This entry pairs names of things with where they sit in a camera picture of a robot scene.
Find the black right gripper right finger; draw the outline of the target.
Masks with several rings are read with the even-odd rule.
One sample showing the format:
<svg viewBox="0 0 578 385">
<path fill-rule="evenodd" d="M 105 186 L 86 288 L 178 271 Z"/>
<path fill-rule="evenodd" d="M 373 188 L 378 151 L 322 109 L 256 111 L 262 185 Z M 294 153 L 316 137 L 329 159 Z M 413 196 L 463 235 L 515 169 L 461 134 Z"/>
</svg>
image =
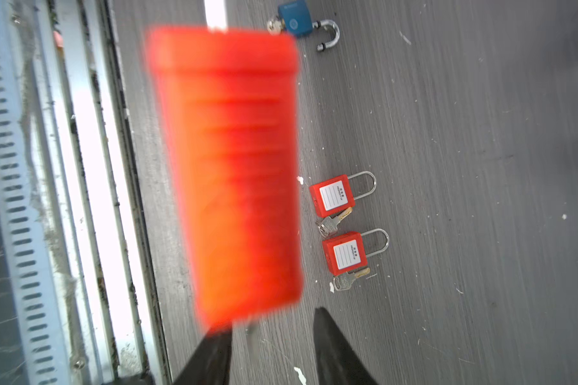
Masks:
<svg viewBox="0 0 578 385">
<path fill-rule="evenodd" d="M 377 384 L 324 307 L 315 309 L 313 341 L 319 384 Z"/>
</svg>

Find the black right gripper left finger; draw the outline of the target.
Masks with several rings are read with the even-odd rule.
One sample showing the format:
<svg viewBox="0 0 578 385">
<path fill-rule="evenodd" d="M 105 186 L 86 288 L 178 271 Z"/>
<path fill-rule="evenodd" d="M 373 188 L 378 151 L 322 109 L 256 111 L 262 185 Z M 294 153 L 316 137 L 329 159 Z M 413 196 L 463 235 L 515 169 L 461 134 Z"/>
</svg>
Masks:
<svg viewBox="0 0 578 385">
<path fill-rule="evenodd" d="M 229 384 L 232 342 L 232 329 L 207 333 L 173 384 Z"/>
</svg>

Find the blue padlock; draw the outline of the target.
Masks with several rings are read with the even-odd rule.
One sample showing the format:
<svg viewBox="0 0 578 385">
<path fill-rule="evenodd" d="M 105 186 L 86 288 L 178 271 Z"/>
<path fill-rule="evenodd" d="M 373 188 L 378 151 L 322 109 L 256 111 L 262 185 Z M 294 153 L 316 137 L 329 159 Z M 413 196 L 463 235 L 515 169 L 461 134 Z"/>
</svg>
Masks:
<svg viewBox="0 0 578 385">
<path fill-rule="evenodd" d="M 325 30 L 331 38 L 319 43 L 318 52 L 327 51 L 337 45 L 340 40 L 340 28 L 331 19 L 314 20 L 303 0 L 290 1 L 277 7 L 277 15 L 272 16 L 266 23 L 266 29 L 272 35 L 289 33 L 295 38 L 310 35 L 315 30 Z"/>
</svg>

